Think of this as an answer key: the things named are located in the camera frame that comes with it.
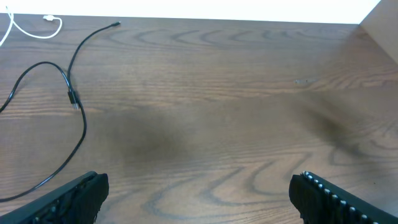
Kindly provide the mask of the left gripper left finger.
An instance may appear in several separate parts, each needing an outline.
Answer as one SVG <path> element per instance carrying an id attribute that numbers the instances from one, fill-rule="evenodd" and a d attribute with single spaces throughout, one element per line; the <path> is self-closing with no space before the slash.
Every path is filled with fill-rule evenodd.
<path id="1" fill-rule="evenodd" d="M 93 224 L 108 194 L 108 175 L 91 171 L 1 216 L 1 223 Z"/>

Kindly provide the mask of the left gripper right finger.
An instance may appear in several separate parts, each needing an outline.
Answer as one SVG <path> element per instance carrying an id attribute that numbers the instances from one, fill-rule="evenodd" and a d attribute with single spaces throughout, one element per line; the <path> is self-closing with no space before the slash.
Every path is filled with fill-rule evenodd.
<path id="1" fill-rule="evenodd" d="M 397 224 L 397 217 L 313 172 L 292 176 L 289 199 L 304 224 Z"/>

